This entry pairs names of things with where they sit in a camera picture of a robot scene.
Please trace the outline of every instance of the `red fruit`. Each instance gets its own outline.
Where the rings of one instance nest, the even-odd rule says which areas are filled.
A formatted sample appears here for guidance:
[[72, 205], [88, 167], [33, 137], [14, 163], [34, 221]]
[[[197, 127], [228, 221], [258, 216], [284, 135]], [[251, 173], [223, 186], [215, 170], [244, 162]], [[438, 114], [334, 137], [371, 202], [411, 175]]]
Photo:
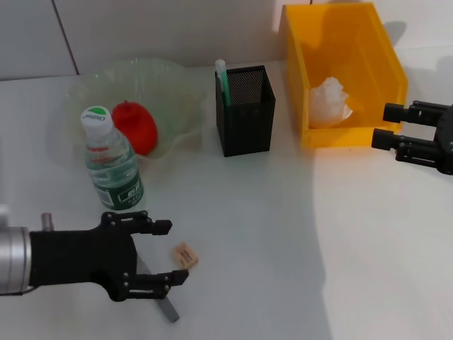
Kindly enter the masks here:
[[148, 110], [138, 103], [125, 101], [113, 109], [115, 127], [126, 136], [136, 154], [146, 156], [157, 144], [157, 127]]

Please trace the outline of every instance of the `clear plastic bowl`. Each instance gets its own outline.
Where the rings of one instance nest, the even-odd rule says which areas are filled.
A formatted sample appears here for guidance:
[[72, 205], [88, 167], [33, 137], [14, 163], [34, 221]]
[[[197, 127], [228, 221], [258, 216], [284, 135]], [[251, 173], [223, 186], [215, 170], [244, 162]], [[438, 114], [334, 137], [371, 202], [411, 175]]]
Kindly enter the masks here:
[[144, 106], [156, 122], [159, 141], [147, 156], [162, 157], [177, 140], [200, 131], [201, 86], [183, 66], [159, 58], [120, 60], [81, 76], [63, 103], [69, 137], [84, 143], [81, 113], [89, 106], [105, 106], [110, 112], [124, 101]]

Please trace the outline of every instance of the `white tissue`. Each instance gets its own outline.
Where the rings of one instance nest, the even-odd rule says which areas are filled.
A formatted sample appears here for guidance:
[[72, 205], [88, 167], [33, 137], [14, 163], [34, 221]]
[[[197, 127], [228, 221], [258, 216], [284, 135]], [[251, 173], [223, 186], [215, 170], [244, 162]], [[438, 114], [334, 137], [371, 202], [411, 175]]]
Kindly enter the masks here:
[[310, 91], [310, 127], [331, 128], [347, 119], [352, 110], [346, 105], [348, 94], [333, 76]]

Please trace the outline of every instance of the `yellow plastic bin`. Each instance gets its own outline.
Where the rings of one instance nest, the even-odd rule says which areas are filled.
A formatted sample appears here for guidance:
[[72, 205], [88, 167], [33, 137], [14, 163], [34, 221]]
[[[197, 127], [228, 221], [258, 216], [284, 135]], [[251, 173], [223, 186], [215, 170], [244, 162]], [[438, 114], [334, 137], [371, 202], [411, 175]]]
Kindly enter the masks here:
[[[385, 103], [406, 103], [408, 81], [374, 5], [287, 6], [287, 80], [304, 147], [370, 146]], [[352, 115], [329, 129], [309, 126], [310, 89], [335, 77]]]

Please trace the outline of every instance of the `white bottle cap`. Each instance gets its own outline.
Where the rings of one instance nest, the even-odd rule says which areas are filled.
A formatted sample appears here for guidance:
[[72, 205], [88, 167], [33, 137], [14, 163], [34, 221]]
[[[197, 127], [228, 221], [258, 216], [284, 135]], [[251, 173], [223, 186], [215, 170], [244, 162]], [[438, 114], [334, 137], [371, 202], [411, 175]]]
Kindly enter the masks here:
[[107, 135], [114, 127], [112, 115], [103, 106], [91, 106], [81, 115], [80, 121], [90, 140], [99, 140]]

